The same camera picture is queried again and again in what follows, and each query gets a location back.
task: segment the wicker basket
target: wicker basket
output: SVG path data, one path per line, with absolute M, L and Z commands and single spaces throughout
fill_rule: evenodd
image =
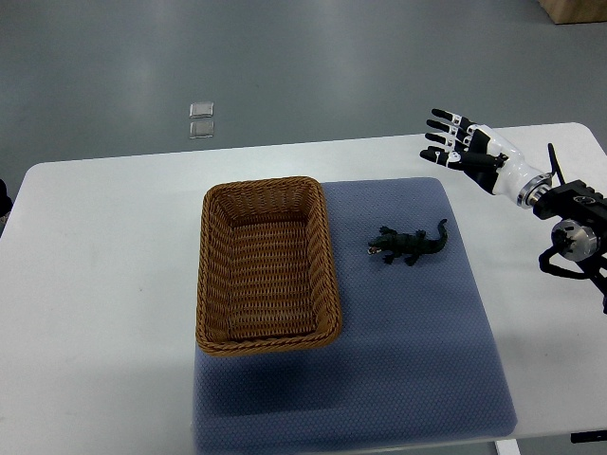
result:
M 210 355 L 325 346 L 341 330 L 322 187 L 235 182 L 204 198 L 196 341 Z

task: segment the toy crocodile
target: toy crocodile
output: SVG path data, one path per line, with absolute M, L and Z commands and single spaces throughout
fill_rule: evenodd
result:
M 441 220 L 438 224 L 438 240 L 427 239 L 425 230 L 418 230 L 415 234 L 399 234 L 389 227 L 382 226 L 379 228 L 379 237 L 372 242 L 369 242 L 369 254 L 377 254 L 381 251 L 392 251 L 392 254 L 384 256 L 383 262 L 391 264 L 395 258 L 399 258 L 403 254 L 411 256 L 405 258 L 407 265 L 413 265 L 422 254 L 437 253 L 445 246 L 447 242 L 447 230 L 445 229 L 447 220 Z

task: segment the gray floor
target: gray floor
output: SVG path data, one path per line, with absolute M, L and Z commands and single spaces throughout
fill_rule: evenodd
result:
M 0 178 L 14 198 L 46 161 L 417 134 L 433 107 L 577 121 L 607 150 L 605 43 L 607 23 L 557 27 L 534 0 L 0 0 Z M 188 139 L 198 100 L 213 138 Z

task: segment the robotic hand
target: robotic hand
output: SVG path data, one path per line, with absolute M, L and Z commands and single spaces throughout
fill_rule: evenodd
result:
M 483 190 L 503 194 L 519 207 L 529 209 L 540 219 L 560 216 L 552 229 L 552 246 L 540 255 L 540 270 L 558 277 L 591 280 L 602 292 L 603 312 L 607 314 L 607 203 L 602 194 L 576 180 L 565 184 L 552 144 L 548 153 L 551 173 L 542 173 L 524 161 L 514 145 L 486 125 L 440 109 L 432 114 L 446 121 L 429 119 L 428 125 L 441 134 L 427 133 L 439 143 L 420 153 L 422 158 L 450 169 L 463 171 Z M 552 188 L 556 174 L 561 185 Z M 557 253 L 575 262 L 582 272 L 550 263 Z
M 440 109 L 432 113 L 447 122 L 430 119 L 428 126 L 446 134 L 427 133 L 427 139 L 442 147 L 431 145 L 422 158 L 464 171 L 483 190 L 503 194 L 524 209 L 549 189 L 552 175 L 525 163 L 521 151 L 488 126 Z

